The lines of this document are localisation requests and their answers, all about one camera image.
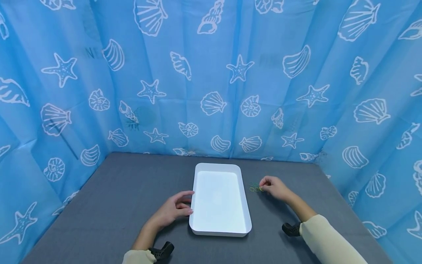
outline black object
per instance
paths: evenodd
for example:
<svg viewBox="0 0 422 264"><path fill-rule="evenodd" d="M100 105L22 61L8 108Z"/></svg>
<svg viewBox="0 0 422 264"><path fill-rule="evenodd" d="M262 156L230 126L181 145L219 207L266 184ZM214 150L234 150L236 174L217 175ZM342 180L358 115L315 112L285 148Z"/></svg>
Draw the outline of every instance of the black object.
<svg viewBox="0 0 422 264"><path fill-rule="evenodd" d="M150 248L149 251L154 255L157 261L167 259L174 250L174 246L170 242L166 242L161 249Z"/></svg>
<svg viewBox="0 0 422 264"><path fill-rule="evenodd" d="M295 224L294 226L291 226L289 223L284 223L284 225L281 227L284 231L284 233L286 233L286 235L288 235L289 237L300 237L300 222Z"/></svg>

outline left hand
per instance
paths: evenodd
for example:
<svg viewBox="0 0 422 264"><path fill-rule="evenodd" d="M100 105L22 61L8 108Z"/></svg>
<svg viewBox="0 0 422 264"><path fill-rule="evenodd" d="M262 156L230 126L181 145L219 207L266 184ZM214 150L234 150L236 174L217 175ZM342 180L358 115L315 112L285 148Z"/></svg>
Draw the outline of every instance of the left hand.
<svg viewBox="0 0 422 264"><path fill-rule="evenodd" d="M178 194L173 195L156 211L155 214L148 220L148 222L158 229L162 229L177 218L182 216L189 216L193 213L190 206L186 203L190 203L191 199L186 196L194 194L194 191L182 191Z"/></svg>

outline hand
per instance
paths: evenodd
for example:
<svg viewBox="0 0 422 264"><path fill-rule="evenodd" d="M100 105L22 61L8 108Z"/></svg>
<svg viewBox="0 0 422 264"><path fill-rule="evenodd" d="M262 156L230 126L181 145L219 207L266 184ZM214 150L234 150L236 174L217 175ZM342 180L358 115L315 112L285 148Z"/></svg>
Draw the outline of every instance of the hand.
<svg viewBox="0 0 422 264"><path fill-rule="evenodd" d="M149 224L154 225L158 229L162 229L181 216L189 216L193 213L190 206L191 199L186 196L194 194L194 191L182 191L173 195L156 211L156 213L148 220Z"/></svg>
<svg viewBox="0 0 422 264"><path fill-rule="evenodd" d="M265 176L260 181L260 188L284 202L287 202L294 194L279 178L274 176Z"/></svg>

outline finger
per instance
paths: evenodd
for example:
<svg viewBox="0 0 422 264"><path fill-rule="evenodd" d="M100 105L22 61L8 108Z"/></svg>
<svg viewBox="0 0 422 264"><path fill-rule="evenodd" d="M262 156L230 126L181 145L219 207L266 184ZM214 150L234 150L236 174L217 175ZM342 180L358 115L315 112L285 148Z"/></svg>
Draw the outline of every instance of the finger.
<svg viewBox="0 0 422 264"><path fill-rule="evenodd" d="M195 193L194 191L182 191L182 192L180 192L180 193L176 193L175 195L173 195L173 196L171 197L171 199L172 199L174 202L176 202L176 201L178 201L180 198L182 198L183 196L192 195L192 194L194 194L194 193Z"/></svg>
<svg viewBox="0 0 422 264"><path fill-rule="evenodd" d="M190 204L190 203L192 203L192 199L191 198L187 198L187 197L182 197L179 200L177 200L177 203Z"/></svg>
<svg viewBox="0 0 422 264"><path fill-rule="evenodd" d="M189 216L193 213L193 210L190 208L183 208L177 210L177 216Z"/></svg>
<svg viewBox="0 0 422 264"><path fill-rule="evenodd" d="M265 176L262 178L262 180L260 181L260 187L264 186L264 185L271 185L272 184L272 179L273 176Z"/></svg>
<svg viewBox="0 0 422 264"><path fill-rule="evenodd" d="M183 208L190 209L190 206L187 205L187 204L180 203L180 204L176 204L176 208L177 209L183 209Z"/></svg>

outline beige sleeve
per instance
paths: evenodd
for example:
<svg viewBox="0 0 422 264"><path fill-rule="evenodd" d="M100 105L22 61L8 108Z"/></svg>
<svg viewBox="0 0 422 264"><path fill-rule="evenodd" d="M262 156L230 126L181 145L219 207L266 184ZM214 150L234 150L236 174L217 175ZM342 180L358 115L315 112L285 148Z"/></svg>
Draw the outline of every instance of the beige sleeve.
<svg viewBox="0 0 422 264"><path fill-rule="evenodd" d="M367 264L322 215L301 223L300 234L322 264Z"/></svg>
<svg viewBox="0 0 422 264"><path fill-rule="evenodd" d="M156 261L149 250L130 250L124 255L122 264L153 264Z"/></svg>

